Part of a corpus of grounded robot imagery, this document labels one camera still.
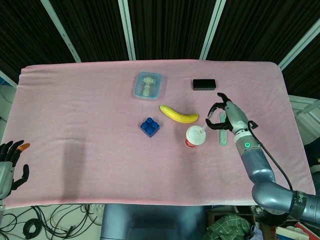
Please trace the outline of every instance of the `red and white cup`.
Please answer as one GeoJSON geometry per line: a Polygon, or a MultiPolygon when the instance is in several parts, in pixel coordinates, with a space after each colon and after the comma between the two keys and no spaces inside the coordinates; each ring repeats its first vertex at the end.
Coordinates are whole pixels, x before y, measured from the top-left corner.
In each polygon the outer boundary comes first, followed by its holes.
{"type": "Polygon", "coordinates": [[[206,132],[200,132],[202,129],[201,126],[191,126],[186,131],[186,139],[184,141],[184,144],[188,148],[194,148],[196,146],[199,146],[203,144],[206,141],[206,132]]]}

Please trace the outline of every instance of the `green plaid shirt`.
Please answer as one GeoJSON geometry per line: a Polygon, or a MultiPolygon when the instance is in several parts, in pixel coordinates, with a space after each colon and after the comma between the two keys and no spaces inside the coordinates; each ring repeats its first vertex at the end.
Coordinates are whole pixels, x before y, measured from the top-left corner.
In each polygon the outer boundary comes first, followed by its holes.
{"type": "Polygon", "coordinates": [[[250,223],[237,215],[226,215],[207,227],[202,240],[244,240],[250,223]]]}

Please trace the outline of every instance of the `table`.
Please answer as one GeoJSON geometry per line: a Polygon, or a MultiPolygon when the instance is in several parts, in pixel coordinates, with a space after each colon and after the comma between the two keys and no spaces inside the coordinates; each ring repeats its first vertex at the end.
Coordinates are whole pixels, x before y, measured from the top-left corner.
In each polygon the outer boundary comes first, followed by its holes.
{"type": "MultiPolygon", "coordinates": [[[[254,130],[295,190],[314,194],[307,159],[284,79],[271,62],[148,60],[33,65],[21,71],[3,142],[31,143],[15,179],[29,164],[27,183],[5,199],[9,208],[65,203],[250,205],[249,180],[228,132],[208,129],[206,142],[184,145],[192,124],[159,110],[199,113],[202,126],[217,92],[225,93],[259,127],[254,130]],[[157,100],[134,97],[139,72],[160,73],[157,100]],[[215,91],[193,91],[192,79],[214,78],[215,91]],[[140,124],[160,125],[149,138],[140,124]]],[[[211,119],[219,121],[219,114],[211,119]]],[[[273,163],[277,182],[287,183],[273,163]]]]}

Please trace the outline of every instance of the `black curtain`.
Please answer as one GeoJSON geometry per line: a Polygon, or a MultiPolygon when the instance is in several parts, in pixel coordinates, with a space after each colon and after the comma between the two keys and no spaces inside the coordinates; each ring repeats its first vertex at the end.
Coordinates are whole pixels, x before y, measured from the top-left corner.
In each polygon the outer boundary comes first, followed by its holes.
{"type": "Polygon", "coordinates": [[[39,0],[0,0],[0,70],[18,83],[21,69],[74,58],[39,0]]]}
{"type": "Polygon", "coordinates": [[[137,60],[199,59],[214,0],[129,0],[137,60]]]}
{"type": "Polygon", "coordinates": [[[318,0],[227,0],[207,59],[279,64],[319,18],[318,0]]]}
{"type": "Polygon", "coordinates": [[[128,60],[117,0],[50,0],[82,62],[128,60]]]}
{"type": "Polygon", "coordinates": [[[320,35],[282,73],[288,94],[320,99],[320,35]]]}

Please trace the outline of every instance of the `yellow banana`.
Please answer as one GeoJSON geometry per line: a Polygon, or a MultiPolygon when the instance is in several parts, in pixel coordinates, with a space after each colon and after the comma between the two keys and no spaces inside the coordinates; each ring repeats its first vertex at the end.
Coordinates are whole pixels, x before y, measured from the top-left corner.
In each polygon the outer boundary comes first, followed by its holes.
{"type": "Polygon", "coordinates": [[[166,105],[160,105],[159,106],[161,112],[163,112],[164,115],[168,116],[172,120],[175,120],[182,124],[191,124],[198,120],[199,114],[194,113],[191,115],[182,115],[174,110],[172,110],[170,107],[166,105]]]}

